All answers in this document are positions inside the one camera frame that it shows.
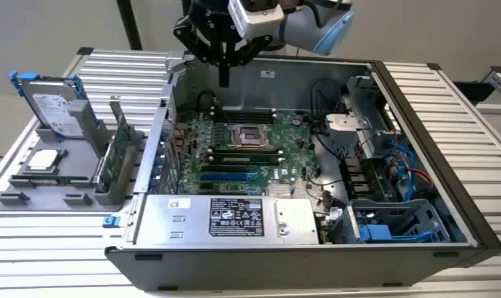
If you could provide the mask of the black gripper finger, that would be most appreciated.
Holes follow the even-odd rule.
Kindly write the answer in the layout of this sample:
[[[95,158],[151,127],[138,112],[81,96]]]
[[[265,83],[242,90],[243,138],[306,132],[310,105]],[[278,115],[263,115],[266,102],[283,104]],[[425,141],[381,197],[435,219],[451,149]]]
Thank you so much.
[[[222,56],[222,86],[229,87],[230,68],[243,66],[257,56],[271,42],[271,36],[263,35],[249,40],[235,49],[235,43],[226,43],[226,51]]]
[[[193,53],[195,58],[202,62],[217,67],[217,82],[218,86],[223,86],[223,66],[211,47],[199,39],[193,31],[193,23],[190,18],[181,17],[173,27],[173,35],[183,44],[186,49]]]

